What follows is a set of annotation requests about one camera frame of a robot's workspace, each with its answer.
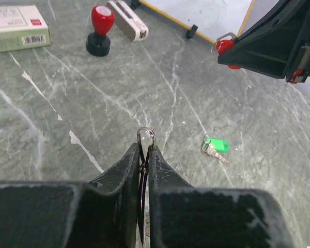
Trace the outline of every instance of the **white power bank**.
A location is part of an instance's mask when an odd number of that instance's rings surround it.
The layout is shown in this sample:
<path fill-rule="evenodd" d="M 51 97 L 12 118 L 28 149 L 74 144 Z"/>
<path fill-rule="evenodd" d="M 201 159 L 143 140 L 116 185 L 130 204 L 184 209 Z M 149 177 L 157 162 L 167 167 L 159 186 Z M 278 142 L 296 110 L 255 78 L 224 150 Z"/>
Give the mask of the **white power bank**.
<path fill-rule="evenodd" d="M 147 38 L 148 27 L 124 1 L 109 1 L 106 6 L 115 14 L 115 24 L 129 40 Z"/>

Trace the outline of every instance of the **green key tag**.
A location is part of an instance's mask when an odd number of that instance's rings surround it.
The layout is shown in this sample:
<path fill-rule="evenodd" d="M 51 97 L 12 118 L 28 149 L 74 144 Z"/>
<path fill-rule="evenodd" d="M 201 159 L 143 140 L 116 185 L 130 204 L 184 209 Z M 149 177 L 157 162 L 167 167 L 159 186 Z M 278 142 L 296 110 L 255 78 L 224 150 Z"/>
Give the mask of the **green key tag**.
<path fill-rule="evenodd" d="M 223 139 L 217 139 L 217 138 L 204 138 L 204 142 L 210 142 L 215 147 L 216 151 L 219 152 L 227 152 L 229 150 L 228 143 Z"/>

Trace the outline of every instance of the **white box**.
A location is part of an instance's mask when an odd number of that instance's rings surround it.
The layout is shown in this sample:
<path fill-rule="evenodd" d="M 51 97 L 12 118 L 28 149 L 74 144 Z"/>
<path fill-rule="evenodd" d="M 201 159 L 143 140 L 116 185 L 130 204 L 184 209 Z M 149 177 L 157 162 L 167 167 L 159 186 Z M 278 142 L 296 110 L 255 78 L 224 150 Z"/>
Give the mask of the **white box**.
<path fill-rule="evenodd" d="M 109 1 L 106 6 L 115 14 L 115 24 L 131 41 L 147 38 L 148 27 L 124 1 Z"/>
<path fill-rule="evenodd" d="M 51 43 L 49 28 L 35 5 L 0 6 L 0 52 Z"/>

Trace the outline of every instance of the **yellow frame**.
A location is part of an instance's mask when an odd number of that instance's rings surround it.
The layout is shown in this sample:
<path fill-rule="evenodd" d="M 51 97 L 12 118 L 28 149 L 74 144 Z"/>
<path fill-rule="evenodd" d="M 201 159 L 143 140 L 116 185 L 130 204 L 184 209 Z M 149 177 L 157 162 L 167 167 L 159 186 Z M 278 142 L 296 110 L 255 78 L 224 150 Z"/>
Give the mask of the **yellow frame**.
<path fill-rule="evenodd" d="M 169 15 L 169 14 L 165 13 L 164 11 L 160 10 L 159 8 L 155 7 L 154 5 L 149 4 L 146 0 L 139 0 L 139 2 L 140 2 L 141 4 L 147 6 L 148 8 L 150 8 L 150 9 L 156 11 L 157 13 L 159 13 L 159 14 L 165 16 L 166 18 L 170 19 L 171 21 L 177 23 L 178 25 L 180 25 L 180 26 L 182 26 L 182 27 L 184 27 L 184 28 L 186 28 L 186 29 L 190 29 L 190 28 L 191 28 L 191 27 L 189 27 L 188 25 L 186 25 L 186 24 L 182 23 L 181 21 L 177 20 L 176 18 L 173 18 L 171 15 Z M 243 28 L 244 28 L 244 26 L 245 26 L 245 24 L 246 24 L 247 18 L 248 18 L 248 16 L 249 16 L 250 12 L 252 11 L 252 8 L 253 8 L 253 6 L 254 6 L 254 3 L 255 3 L 255 0 L 252 0 L 252 2 L 250 3 L 250 6 L 249 6 L 249 8 L 248 8 L 248 11 L 247 11 L 247 13 L 246 13 L 246 15 L 245 15 L 245 17 L 244 17 L 244 19 L 243 19 L 243 22 L 242 22 L 242 24 L 241 24 L 241 27 L 240 27 L 240 29 L 239 29 L 239 32 L 238 32 L 237 36 L 240 36 L 240 35 L 241 35 L 242 30 L 243 30 Z M 207 41 L 209 41 L 209 42 L 215 44 L 215 41 L 214 41 L 214 40 L 212 40 L 212 39 L 206 37 L 206 36 L 203 35 L 202 33 L 196 31 L 196 34 L 199 35 L 200 37 L 204 38 L 205 40 L 207 40 Z"/>

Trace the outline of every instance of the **barcode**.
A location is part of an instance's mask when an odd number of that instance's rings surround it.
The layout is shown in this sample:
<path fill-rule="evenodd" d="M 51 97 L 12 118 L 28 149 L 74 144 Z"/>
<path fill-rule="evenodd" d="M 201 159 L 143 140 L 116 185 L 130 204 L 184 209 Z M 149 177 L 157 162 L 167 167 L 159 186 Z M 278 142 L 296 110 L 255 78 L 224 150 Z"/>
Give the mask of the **barcode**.
<path fill-rule="evenodd" d="M 43 44 L 46 43 L 45 35 L 25 36 L 22 37 L 23 45 Z"/>

